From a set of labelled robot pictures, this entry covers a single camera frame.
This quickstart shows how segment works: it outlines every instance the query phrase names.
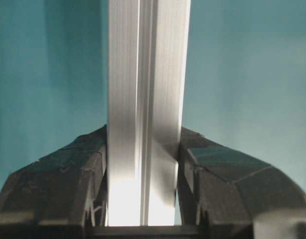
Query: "teal wall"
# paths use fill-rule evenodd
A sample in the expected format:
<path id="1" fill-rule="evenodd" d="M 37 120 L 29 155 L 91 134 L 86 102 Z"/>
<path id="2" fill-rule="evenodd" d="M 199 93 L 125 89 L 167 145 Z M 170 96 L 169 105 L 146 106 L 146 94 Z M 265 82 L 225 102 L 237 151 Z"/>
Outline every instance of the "teal wall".
<path id="1" fill-rule="evenodd" d="M 0 189 L 106 122 L 107 2 L 0 0 Z M 306 0 L 192 0 L 183 125 L 306 191 Z"/>
<path id="2" fill-rule="evenodd" d="M 192 0 L 183 125 L 306 191 L 306 0 Z"/>
<path id="3" fill-rule="evenodd" d="M 0 189 L 106 123 L 107 3 L 0 0 Z"/>

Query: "metal bar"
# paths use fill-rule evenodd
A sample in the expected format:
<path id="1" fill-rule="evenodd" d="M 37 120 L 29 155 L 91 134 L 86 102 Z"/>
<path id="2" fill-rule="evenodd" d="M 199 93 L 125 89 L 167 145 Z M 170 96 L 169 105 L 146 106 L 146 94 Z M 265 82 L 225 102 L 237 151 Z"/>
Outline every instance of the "metal bar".
<path id="1" fill-rule="evenodd" d="M 170 227 L 94 227 L 87 238 L 205 238 L 207 230 L 198 226 Z"/>
<path id="2" fill-rule="evenodd" d="M 110 226 L 174 224 L 189 9 L 109 0 Z"/>

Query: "metal surface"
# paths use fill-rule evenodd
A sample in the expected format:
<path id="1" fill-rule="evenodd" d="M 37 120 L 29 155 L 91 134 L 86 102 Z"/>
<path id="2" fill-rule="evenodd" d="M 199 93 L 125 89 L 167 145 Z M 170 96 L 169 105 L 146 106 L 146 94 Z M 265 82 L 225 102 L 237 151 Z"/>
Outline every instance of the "metal surface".
<path id="1" fill-rule="evenodd" d="M 189 10 L 109 1 L 110 226 L 174 224 Z"/>
<path id="2" fill-rule="evenodd" d="M 197 226 L 95 227 L 86 231 L 91 238 L 205 238 L 207 230 Z"/>

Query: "aluminum profile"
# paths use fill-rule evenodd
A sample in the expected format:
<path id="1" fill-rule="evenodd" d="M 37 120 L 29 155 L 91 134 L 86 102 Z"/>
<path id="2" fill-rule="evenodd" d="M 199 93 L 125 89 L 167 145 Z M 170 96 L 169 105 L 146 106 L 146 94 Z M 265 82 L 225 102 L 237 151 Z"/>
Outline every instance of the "aluminum profile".
<path id="1" fill-rule="evenodd" d="M 173 225 L 190 0 L 109 0 L 108 223 Z"/>

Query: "teal background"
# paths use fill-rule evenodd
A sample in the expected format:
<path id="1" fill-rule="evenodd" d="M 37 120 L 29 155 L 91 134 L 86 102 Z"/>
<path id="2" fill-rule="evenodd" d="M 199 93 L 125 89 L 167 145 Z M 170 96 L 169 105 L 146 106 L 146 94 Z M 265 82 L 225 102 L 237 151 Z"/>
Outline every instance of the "teal background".
<path id="1" fill-rule="evenodd" d="M 192 0 L 183 125 L 306 191 L 306 0 Z M 106 123 L 107 1 L 0 0 L 0 189 Z"/>

